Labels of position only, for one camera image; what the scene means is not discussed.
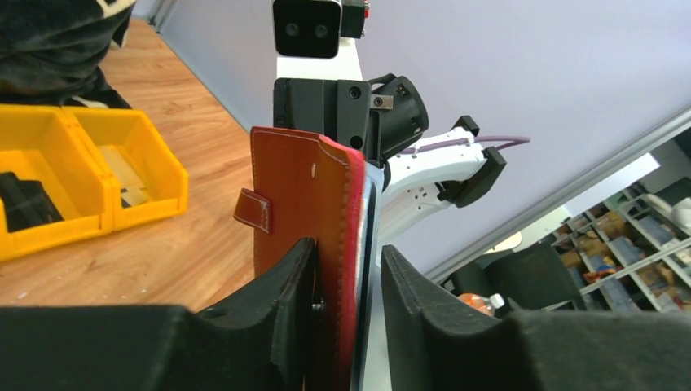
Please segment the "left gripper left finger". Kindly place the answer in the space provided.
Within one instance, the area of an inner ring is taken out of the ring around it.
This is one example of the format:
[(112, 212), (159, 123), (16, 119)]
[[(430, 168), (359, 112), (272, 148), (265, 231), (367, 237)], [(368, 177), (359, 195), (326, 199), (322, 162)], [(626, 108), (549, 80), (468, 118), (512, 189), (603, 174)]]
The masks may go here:
[(299, 390), (317, 249), (197, 313), (180, 305), (4, 307), (4, 390)]

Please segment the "red leather card holder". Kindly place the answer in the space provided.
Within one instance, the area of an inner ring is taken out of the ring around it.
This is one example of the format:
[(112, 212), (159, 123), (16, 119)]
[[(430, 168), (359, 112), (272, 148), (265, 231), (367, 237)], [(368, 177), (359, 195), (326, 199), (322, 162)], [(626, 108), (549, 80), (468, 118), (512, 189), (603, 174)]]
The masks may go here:
[(307, 131), (254, 126), (253, 189), (242, 189), (234, 217), (254, 232), (261, 275), (301, 238), (319, 253), (325, 308), (315, 338), (313, 390), (348, 390), (357, 336), (359, 223), (366, 160), (362, 152)]

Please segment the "yellow three-compartment bin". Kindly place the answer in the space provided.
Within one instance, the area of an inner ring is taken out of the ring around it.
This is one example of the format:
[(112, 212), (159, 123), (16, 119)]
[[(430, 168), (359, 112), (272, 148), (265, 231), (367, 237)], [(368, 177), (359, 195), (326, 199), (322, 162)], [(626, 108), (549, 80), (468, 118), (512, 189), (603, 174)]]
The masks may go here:
[[(104, 145), (123, 152), (153, 202), (121, 207), (118, 181), (98, 149)], [(173, 217), (188, 206), (187, 171), (140, 110), (4, 104), (4, 172), (40, 181), (64, 220), (10, 233), (1, 199), (3, 260)]]

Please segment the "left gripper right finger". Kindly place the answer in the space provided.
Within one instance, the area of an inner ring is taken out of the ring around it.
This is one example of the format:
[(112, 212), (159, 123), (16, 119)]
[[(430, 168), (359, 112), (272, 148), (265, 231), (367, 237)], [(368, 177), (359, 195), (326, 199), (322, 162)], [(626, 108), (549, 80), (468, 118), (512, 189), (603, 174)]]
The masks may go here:
[(513, 310), (498, 319), (381, 254), (394, 390), (687, 390), (690, 317)]

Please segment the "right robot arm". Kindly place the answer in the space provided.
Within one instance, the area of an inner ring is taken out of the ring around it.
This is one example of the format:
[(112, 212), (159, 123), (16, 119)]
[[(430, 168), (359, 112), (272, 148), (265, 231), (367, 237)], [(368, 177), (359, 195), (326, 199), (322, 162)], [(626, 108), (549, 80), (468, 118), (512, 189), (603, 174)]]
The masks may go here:
[(433, 213), (471, 205), (506, 166), (497, 147), (481, 145), (471, 116), (424, 138), (423, 100), (407, 77), (392, 73), (369, 81), (279, 78), (273, 117), (278, 128), (323, 134), (362, 152), (383, 173), (381, 244)]

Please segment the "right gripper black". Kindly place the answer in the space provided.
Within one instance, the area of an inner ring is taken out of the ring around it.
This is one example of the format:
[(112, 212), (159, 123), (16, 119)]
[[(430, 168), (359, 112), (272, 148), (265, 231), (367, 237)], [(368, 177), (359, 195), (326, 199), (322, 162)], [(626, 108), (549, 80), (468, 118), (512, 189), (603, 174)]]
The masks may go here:
[(279, 78), (273, 86), (273, 125), (322, 134), (372, 157), (371, 94), (365, 81)]

